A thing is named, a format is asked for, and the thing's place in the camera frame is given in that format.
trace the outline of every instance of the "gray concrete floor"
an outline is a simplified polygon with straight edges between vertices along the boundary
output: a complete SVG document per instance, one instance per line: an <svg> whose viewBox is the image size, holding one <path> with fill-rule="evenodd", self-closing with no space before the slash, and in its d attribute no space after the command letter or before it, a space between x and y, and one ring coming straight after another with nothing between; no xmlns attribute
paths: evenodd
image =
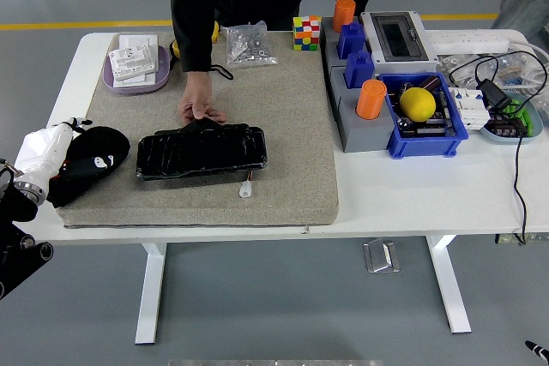
<svg viewBox="0 0 549 366"><path fill-rule="evenodd" d="M333 1L304 0L301 11L330 15ZM0 24L170 18L168 0L0 5ZM498 5L371 0L368 9L478 14L497 13ZM2 157L15 160L23 136L44 127L80 38L124 29L0 31ZM449 252L473 332L452 335L425 239L393 240L402 271L391 275L366 272L364 239L170 245L154 346L133 345L146 261L142 247L58 247L51 262L0 302L0 364L160 366L193 358L542 364L523 341L549 345L549 243L518 247L496 245L492 236L457 238Z"/></svg>

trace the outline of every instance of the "yellow floor line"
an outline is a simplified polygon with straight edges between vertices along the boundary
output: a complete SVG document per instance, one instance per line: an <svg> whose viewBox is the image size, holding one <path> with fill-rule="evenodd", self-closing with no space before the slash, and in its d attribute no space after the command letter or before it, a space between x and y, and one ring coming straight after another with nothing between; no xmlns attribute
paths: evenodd
<svg viewBox="0 0 549 366"><path fill-rule="evenodd" d="M421 15L424 21L483 21L494 20L496 13L473 15ZM4 30L50 30L50 29L81 29L94 27L170 27L172 21L61 21L53 23L7 23L0 24L0 31Z"/></svg>
<svg viewBox="0 0 549 366"><path fill-rule="evenodd" d="M80 29L93 27L171 26L172 21L62 21L53 23L0 24L0 30Z"/></svg>
<svg viewBox="0 0 549 366"><path fill-rule="evenodd" d="M497 13L478 13L474 15L421 15L422 21L493 21Z"/></svg>

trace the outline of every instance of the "yellow ball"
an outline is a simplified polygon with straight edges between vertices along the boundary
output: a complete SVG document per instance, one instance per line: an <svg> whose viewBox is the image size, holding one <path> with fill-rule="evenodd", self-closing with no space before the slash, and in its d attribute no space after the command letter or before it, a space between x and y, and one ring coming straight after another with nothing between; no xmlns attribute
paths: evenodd
<svg viewBox="0 0 549 366"><path fill-rule="evenodd" d="M437 109L432 93L423 87L410 87L401 96L401 109L412 122L424 122Z"/></svg>

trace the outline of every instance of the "rubik's cube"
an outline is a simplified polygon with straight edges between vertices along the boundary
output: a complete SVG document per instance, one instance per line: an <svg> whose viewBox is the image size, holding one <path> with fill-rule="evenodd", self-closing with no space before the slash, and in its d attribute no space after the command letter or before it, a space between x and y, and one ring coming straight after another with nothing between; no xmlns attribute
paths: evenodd
<svg viewBox="0 0 549 366"><path fill-rule="evenodd" d="M320 16L293 18L293 49L295 51L317 51L320 39Z"/></svg>

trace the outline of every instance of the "adapter plug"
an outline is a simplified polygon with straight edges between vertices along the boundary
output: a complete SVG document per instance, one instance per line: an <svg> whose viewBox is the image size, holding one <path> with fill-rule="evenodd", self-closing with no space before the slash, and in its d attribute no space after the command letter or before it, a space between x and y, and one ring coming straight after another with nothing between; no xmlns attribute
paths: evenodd
<svg viewBox="0 0 549 366"><path fill-rule="evenodd" d="M488 110L494 108L497 111L502 111L511 104L511 98L489 79L481 81L477 88L482 91L485 106Z"/></svg>

